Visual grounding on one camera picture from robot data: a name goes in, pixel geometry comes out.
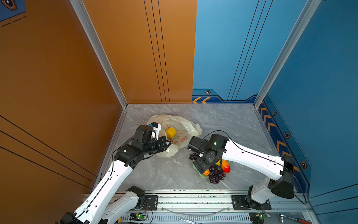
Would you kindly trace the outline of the red yellow mango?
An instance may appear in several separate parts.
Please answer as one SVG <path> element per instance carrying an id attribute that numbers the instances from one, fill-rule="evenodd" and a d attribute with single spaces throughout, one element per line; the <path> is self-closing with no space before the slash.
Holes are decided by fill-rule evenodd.
<path id="1" fill-rule="evenodd" d="M 230 171 L 231 171 L 230 165 L 229 165 L 228 161 L 226 161 L 226 160 L 222 160 L 221 168 L 222 168 L 223 172 L 227 173 L 227 174 L 230 173 Z"/>

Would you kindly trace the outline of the large purple grape bunch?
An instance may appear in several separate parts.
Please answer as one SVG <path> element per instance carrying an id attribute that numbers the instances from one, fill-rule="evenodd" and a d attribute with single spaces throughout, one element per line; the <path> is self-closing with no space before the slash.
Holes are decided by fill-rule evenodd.
<path id="1" fill-rule="evenodd" d="M 208 171 L 208 178 L 211 184 L 218 184 L 220 181 L 223 181 L 225 179 L 226 175 L 224 171 L 218 166 L 213 166 L 209 168 Z"/>

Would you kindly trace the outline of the translucent plastic bag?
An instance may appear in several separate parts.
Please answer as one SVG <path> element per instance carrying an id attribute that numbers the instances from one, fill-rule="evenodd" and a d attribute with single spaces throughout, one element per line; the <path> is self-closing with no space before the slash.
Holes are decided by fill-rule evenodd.
<path id="1" fill-rule="evenodd" d="M 157 156 L 161 158 L 169 158 L 179 152 L 181 148 L 186 148 L 192 137 L 199 137 L 202 135 L 202 129 L 198 123 L 193 123 L 181 116 L 172 116 L 167 114 L 160 114 L 152 116 L 147 124 L 157 122 L 161 125 L 159 137 L 166 135 L 166 130 L 173 127 L 177 133 L 173 139 L 168 139 L 172 142 L 168 150 L 158 153 Z"/>

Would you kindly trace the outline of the small orange mango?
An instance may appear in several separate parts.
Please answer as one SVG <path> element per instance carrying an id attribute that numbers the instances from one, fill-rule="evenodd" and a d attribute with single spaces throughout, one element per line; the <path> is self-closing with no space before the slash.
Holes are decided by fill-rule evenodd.
<path id="1" fill-rule="evenodd" d="M 204 175 L 205 175 L 205 176 L 208 176 L 209 174 L 210 174 L 210 170 L 207 169 L 207 170 L 204 172 Z"/>

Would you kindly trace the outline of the yellow ribbed fruit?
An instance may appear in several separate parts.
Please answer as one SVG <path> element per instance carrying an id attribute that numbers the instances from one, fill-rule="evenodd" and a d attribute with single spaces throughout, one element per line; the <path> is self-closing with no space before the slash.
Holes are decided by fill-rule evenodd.
<path id="1" fill-rule="evenodd" d="M 177 131 L 173 128 L 170 127 L 166 130 L 166 135 L 168 139 L 173 139 L 176 135 Z"/>

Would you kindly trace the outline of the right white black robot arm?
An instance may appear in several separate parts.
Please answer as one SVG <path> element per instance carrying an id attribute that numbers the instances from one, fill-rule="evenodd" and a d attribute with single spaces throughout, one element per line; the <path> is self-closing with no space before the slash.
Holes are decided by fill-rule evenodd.
<path id="1" fill-rule="evenodd" d="M 212 170 L 219 161 L 235 162 L 264 174 L 265 179 L 250 186 L 245 198 L 245 204 L 252 210 L 263 209 L 273 197 L 295 196 L 293 160 L 287 155 L 260 153 L 219 134 L 211 135 L 209 140 L 192 137 L 187 148 L 198 155 L 193 165 L 200 174 Z"/>

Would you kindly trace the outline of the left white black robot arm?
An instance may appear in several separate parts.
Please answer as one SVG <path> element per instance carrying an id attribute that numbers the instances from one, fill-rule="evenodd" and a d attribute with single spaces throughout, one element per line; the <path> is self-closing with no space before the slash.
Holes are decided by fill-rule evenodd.
<path id="1" fill-rule="evenodd" d="M 60 223 L 112 224 L 135 207 L 142 207 L 145 192 L 135 186 L 113 205 L 109 203 L 139 162 L 169 148 L 171 142 L 159 136 L 160 130 L 161 125 L 156 122 L 139 126 L 134 136 L 114 151 L 108 172 L 90 196 L 73 213 L 65 213 Z"/>

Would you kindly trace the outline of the small purple grape bunch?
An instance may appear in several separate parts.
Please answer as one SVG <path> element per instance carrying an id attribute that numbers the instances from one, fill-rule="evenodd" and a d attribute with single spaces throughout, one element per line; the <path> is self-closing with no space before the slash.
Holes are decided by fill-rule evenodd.
<path id="1" fill-rule="evenodd" d="M 198 154 L 190 154 L 189 159 L 194 161 L 194 160 L 198 159 L 199 157 L 200 156 Z"/>

